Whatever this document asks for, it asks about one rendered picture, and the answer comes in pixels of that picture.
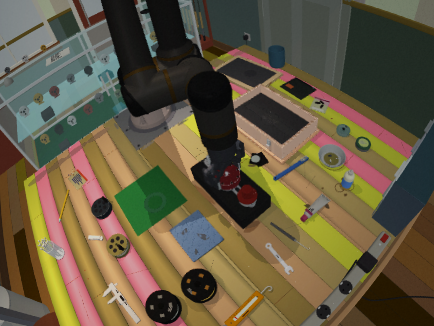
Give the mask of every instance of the green square cloth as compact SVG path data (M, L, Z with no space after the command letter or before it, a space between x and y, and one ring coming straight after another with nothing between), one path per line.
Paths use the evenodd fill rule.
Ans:
M158 165L115 198L137 235L187 202Z

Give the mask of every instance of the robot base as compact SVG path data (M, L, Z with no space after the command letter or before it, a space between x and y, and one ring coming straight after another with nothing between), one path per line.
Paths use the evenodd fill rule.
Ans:
M240 187L244 185L252 186L258 193L255 207L243 207L238 201L237 196L232 191L217 190L205 182L202 170L205 168L203 161L191 168L194 180L234 219L237 224L245 229L250 223L256 220L271 206L271 197L243 171L241 173Z

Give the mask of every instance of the white eraser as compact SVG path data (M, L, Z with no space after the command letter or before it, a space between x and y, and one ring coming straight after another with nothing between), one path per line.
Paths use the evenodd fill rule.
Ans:
M102 235L89 235L87 237L88 240L100 240L102 241Z

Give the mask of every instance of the display cabinet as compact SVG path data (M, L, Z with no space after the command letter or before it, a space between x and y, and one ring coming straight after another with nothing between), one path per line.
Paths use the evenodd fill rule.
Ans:
M186 37L201 50L192 4L179 5ZM137 9L146 9L146 3ZM147 14L139 17L154 57L158 40L151 34L152 20ZM104 20L0 76L0 129L39 169L126 109L118 69Z

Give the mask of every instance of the red wall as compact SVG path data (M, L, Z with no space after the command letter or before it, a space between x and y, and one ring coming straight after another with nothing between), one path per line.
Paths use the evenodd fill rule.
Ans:
M18 163L23 156L14 145L0 131L0 174L7 171L12 165Z

